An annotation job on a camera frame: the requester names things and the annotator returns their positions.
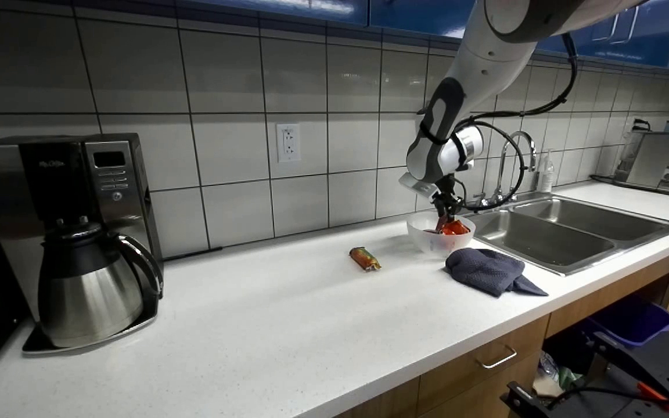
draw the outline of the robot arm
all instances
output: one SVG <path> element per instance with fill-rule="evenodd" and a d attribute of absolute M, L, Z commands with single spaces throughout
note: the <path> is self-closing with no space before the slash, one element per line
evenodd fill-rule
<path fill-rule="evenodd" d="M 537 41 L 586 28 L 639 0 L 475 0 L 464 39 L 445 77 L 431 93 L 416 143 L 406 151 L 405 185 L 431 196 L 445 191 L 453 172 L 481 153 L 481 133 L 456 126 L 479 103 L 502 93 L 528 65 Z"/>

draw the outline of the carafe handle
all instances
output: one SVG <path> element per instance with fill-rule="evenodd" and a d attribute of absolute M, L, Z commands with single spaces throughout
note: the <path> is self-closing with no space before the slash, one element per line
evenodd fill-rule
<path fill-rule="evenodd" d="M 155 300 L 160 300 L 162 278 L 160 278 L 160 267 L 155 266 L 150 253 L 133 237 L 117 235 L 117 242 L 121 246 L 124 259 L 127 259 L 127 262 L 137 266 L 149 277 Z"/>

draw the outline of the drawer handle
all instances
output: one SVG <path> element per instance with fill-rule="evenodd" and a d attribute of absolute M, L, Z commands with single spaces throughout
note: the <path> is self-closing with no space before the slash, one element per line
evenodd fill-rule
<path fill-rule="evenodd" d="M 508 356 L 499 357 L 496 363 L 486 364 L 486 363 L 481 363 L 479 357 L 474 357 L 474 360 L 481 364 L 481 369 L 496 369 L 496 367 L 502 367 L 503 363 L 511 363 L 514 357 L 517 357 L 517 350 L 515 350 L 515 349 L 511 349 L 511 346 L 507 346 L 507 345 L 503 345 L 503 349 L 508 350 Z"/>

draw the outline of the food item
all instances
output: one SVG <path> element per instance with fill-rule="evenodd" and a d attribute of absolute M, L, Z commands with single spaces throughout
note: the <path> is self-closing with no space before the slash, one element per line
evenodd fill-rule
<path fill-rule="evenodd" d="M 356 246 L 351 249 L 351 259 L 360 266 L 360 269 L 365 271 L 379 271 L 380 262 L 365 249 L 365 246 Z"/>
<path fill-rule="evenodd" d="M 437 235 L 466 235 L 471 230 L 458 219 L 438 219 L 434 233 Z"/>

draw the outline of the stainless steel carafe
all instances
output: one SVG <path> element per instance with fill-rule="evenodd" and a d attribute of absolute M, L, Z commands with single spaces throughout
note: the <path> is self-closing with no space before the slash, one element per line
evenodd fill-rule
<path fill-rule="evenodd" d="M 40 328 L 54 346 L 100 345 L 160 296 L 160 269 L 134 239 L 94 223 L 47 235 L 36 300 Z"/>

